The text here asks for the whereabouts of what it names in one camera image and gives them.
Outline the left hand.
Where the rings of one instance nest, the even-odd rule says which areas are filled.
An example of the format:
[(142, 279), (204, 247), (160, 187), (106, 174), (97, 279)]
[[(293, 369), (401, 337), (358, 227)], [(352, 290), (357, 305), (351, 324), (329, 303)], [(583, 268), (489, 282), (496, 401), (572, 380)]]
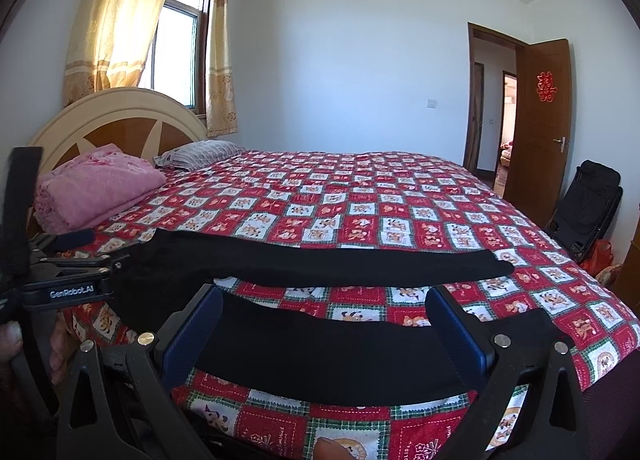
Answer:
[[(49, 336), (49, 344), (46, 347), (49, 353), (47, 357), (47, 371), (50, 373), (54, 386), (60, 385), (65, 379), (68, 361), (78, 342), (75, 336), (70, 334), (62, 313), (57, 313)], [(9, 365), (19, 354), (34, 352), (38, 357), (39, 365), (43, 365), (38, 339), (21, 327), (17, 321), (9, 321), (1, 324), (1, 365)]]

